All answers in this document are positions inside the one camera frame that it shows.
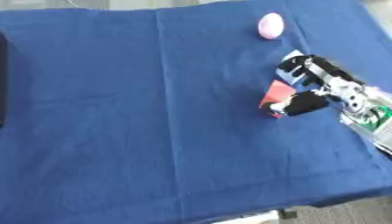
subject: red object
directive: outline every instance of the red object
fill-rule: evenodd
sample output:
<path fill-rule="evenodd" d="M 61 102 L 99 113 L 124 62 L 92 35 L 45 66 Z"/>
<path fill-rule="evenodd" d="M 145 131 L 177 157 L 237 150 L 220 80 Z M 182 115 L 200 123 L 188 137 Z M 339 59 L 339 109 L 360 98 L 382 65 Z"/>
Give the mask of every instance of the red object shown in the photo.
<path fill-rule="evenodd" d="M 291 95 L 296 93 L 296 89 L 282 83 L 279 80 L 274 80 L 272 84 L 269 86 L 269 90 L 267 94 L 262 98 L 262 101 L 259 104 L 259 109 L 263 106 L 266 102 L 282 102 L 286 100 Z M 274 114 L 272 115 L 276 118 L 281 118 L 282 115 Z"/>

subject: ball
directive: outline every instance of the ball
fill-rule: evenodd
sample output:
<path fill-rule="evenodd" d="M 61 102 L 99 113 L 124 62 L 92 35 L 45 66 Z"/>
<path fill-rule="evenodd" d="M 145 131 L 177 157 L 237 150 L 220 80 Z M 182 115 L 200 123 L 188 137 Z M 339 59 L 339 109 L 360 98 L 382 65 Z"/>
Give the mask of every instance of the ball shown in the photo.
<path fill-rule="evenodd" d="M 275 39 L 284 32 L 284 20 L 275 12 L 267 14 L 260 20 L 258 31 L 265 39 Z"/>

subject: cable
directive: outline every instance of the cable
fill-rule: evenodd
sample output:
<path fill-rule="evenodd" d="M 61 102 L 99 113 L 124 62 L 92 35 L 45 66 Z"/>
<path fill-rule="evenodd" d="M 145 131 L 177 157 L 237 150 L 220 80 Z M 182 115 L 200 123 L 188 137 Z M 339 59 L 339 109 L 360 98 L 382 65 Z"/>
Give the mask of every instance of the cable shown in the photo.
<path fill-rule="evenodd" d="M 74 3 L 72 0 L 62 0 L 62 1 L 71 4 L 74 8 L 79 8 L 79 6 L 76 3 Z"/>

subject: blue tablecloth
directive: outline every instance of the blue tablecloth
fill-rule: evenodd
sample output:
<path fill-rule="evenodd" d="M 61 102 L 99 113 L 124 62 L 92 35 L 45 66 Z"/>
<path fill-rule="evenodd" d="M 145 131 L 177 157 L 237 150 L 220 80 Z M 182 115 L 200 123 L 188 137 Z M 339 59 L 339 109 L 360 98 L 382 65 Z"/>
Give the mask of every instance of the blue tablecloth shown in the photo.
<path fill-rule="evenodd" d="M 284 35 L 258 20 L 281 13 Z M 392 91 L 355 0 L 0 12 L 10 41 L 0 223 L 189 223 L 392 192 L 392 162 L 332 108 L 257 108 L 294 49 Z"/>

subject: floor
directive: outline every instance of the floor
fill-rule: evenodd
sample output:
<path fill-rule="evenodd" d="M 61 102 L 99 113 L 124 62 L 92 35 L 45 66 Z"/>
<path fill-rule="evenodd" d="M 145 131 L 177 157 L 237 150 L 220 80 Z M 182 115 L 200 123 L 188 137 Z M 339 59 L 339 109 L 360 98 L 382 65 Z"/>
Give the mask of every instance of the floor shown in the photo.
<path fill-rule="evenodd" d="M 134 10 L 184 6 L 221 0 L 0 0 L 0 9 L 93 8 Z M 368 11 L 392 38 L 392 0 L 362 0 Z M 392 198 L 364 199 L 317 209 L 296 207 L 298 218 L 282 224 L 390 224 Z"/>

